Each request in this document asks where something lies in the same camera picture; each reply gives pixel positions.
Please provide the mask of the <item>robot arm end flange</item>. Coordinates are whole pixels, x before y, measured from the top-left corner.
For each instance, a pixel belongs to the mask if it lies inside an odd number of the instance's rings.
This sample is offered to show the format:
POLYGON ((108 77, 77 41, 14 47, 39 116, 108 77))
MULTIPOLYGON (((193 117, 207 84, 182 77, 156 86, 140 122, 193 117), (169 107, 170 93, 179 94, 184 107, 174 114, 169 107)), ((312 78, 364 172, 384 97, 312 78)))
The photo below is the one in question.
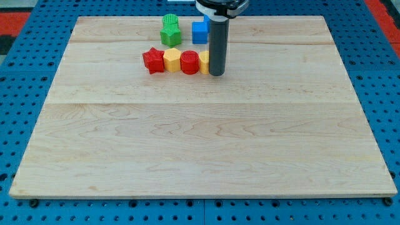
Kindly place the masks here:
POLYGON ((196 0, 196 8, 210 20, 224 22, 243 13, 249 3, 250 0, 196 0))

